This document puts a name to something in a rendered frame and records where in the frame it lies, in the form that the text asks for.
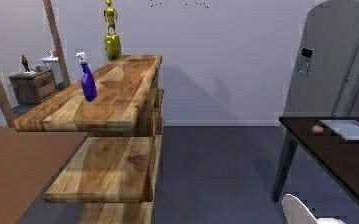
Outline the wooden shelf unit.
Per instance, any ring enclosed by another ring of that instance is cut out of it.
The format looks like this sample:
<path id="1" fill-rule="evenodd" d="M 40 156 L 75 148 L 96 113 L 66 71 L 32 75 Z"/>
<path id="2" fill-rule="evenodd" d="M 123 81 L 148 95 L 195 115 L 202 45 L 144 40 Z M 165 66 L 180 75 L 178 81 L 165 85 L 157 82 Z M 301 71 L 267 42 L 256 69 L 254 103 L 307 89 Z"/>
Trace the wooden shelf unit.
<path id="1" fill-rule="evenodd" d="M 164 121 L 159 55 L 123 55 L 94 71 L 97 96 L 75 83 L 14 122 L 19 132 L 84 132 L 46 190 L 50 203 L 82 203 L 77 224 L 152 224 Z"/>

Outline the purple spray bottle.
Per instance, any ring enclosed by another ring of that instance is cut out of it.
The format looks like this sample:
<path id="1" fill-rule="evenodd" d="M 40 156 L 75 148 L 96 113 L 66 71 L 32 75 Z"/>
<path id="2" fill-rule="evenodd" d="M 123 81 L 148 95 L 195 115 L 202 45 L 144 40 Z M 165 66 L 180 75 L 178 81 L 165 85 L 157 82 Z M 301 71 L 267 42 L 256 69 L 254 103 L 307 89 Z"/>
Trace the purple spray bottle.
<path id="1" fill-rule="evenodd" d="M 76 57 L 82 67 L 83 75 L 81 78 L 81 86 L 85 99 L 88 102 L 93 101 L 97 97 L 97 89 L 95 85 L 95 79 L 92 75 L 90 67 L 86 61 L 86 55 L 84 52 L 78 52 Z"/>

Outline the gold figure statue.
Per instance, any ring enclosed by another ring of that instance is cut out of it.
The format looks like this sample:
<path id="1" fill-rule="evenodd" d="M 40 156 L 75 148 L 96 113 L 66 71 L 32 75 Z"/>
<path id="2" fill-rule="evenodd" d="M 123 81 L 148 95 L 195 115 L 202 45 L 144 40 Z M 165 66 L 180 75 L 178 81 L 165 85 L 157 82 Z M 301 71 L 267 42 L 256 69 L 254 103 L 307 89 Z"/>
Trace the gold figure statue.
<path id="1" fill-rule="evenodd" d="M 107 8 L 103 11 L 105 21 L 107 22 L 107 34 L 105 36 L 105 49 L 109 61 L 118 59 L 121 52 L 120 37 L 116 33 L 117 11 L 112 6 L 112 0 L 105 0 Z"/>

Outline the white sink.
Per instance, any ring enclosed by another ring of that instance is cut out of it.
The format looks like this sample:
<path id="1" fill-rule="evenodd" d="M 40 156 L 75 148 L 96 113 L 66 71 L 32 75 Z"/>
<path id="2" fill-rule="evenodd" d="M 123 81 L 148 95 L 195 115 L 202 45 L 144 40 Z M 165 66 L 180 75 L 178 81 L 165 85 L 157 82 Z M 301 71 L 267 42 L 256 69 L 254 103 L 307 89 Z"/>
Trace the white sink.
<path id="1" fill-rule="evenodd" d="M 46 65 L 49 65 L 50 63 L 57 63 L 58 62 L 57 52 L 55 50 L 49 51 L 48 56 L 41 58 L 40 61 Z"/>

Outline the brown chest of drawers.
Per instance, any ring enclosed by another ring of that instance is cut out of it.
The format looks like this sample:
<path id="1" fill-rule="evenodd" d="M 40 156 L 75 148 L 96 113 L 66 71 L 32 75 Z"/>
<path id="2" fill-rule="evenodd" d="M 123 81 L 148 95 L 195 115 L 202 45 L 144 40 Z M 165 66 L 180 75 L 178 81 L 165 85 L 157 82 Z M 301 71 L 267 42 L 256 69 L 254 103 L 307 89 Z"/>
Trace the brown chest of drawers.
<path id="1" fill-rule="evenodd" d="M 58 93 L 50 69 L 31 75 L 18 73 L 9 79 L 19 104 L 40 104 Z"/>

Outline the grey fridge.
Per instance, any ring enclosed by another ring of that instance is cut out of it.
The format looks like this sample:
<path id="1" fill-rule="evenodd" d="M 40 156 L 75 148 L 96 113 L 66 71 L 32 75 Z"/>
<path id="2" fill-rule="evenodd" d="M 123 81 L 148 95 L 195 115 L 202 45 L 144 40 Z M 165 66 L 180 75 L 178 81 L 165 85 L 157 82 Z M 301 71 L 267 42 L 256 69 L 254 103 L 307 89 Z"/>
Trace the grey fridge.
<path id="1" fill-rule="evenodd" d="M 284 107 L 285 116 L 331 116 L 358 35 L 359 0 L 322 0 L 308 12 Z M 359 117 L 359 50 L 336 115 Z"/>

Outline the dark table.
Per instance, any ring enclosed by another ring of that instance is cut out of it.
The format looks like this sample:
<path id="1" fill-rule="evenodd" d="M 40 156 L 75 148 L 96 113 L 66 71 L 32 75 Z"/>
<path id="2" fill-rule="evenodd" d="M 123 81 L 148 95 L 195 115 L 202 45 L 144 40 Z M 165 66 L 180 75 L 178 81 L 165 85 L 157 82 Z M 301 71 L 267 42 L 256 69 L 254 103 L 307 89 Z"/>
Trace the dark table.
<path id="1" fill-rule="evenodd" d="M 351 143 L 324 129 L 314 135 L 312 127 L 322 120 L 356 120 L 359 117 L 280 117 L 286 129 L 271 198 L 278 202 L 296 149 L 300 146 L 359 206 L 359 143 Z"/>

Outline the brown wooden door frame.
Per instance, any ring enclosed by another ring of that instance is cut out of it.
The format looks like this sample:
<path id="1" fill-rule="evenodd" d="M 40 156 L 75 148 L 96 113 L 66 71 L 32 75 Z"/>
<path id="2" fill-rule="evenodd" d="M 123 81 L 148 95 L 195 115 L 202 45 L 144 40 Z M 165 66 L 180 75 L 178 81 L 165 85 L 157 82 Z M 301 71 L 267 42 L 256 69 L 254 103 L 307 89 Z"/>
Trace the brown wooden door frame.
<path id="1" fill-rule="evenodd" d="M 70 86 L 70 78 L 67 71 L 67 65 L 65 62 L 61 40 L 59 37 L 59 31 L 57 28 L 56 17 L 52 6 L 52 0 L 42 0 L 42 1 L 48 21 L 48 26 L 51 32 L 53 45 L 57 53 L 55 59 L 58 59 L 57 63 L 59 65 L 61 75 L 63 78 L 63 88 L 67 88 Z M 1 82 L 1 78 L 0 78 L 0 110 L 3 114 L 3 118 L 0 119 L 0 124 L 2 126 L 7 125 L 9 128 L 13 128 L 15 116 L 13 110 L 11 109 L 11 104 L 7 97 L 4 86 Z"/>

